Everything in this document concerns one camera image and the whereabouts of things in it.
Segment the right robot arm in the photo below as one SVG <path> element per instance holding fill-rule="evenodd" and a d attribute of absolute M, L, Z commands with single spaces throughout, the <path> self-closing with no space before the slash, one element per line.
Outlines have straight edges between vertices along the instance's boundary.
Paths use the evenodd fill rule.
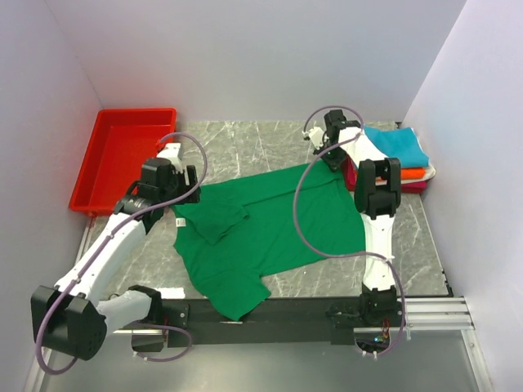
<path fill-rule="evenodd" d="M 381 152 L 340 107 L 324 115 L 321 149 L 339 147 L 323 156 L 332 168 L 347 158 L 357 167 L 354 189 L 356 210 L 361 214 L 365 239 L 365 271 L 360 295 L 360 317 L 371 326 L 397 314 L 396 281 L 392 259 L 392 229 L 401 200 L 400 161 Z"/>

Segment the green t shirt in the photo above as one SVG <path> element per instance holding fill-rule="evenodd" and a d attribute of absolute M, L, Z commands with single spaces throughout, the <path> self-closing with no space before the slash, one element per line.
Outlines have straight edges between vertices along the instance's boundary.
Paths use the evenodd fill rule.
<path fill-rule="evenodd" d="M 364 226 L 341 172 L 317 163 L 205 185 L 200 201 L 173 207 L 185 221 L 174 247 L 195 289 L 239 320 L 270 295 L 262 278 L 365 249 Z"/>

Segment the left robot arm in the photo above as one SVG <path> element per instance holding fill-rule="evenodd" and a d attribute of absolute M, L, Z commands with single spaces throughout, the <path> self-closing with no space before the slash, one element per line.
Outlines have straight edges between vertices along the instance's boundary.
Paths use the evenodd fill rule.
<path fill-rule="evenodd" d="M 48 348 L 89 360 L 105 338 L 132 323 L 163 327 L 163 300 L 158 290 L 129 287 L 113 300 L 101 296 L 134 247 L 163 217 L 166 207 L 197 203 L 201 179 L 195 166 L 176 167 L 167 158 L 149 158 L 138 180 L 116 203 L 100 237 L 53 287 L 38 287 L 30 299 L 37 358 Z"/>

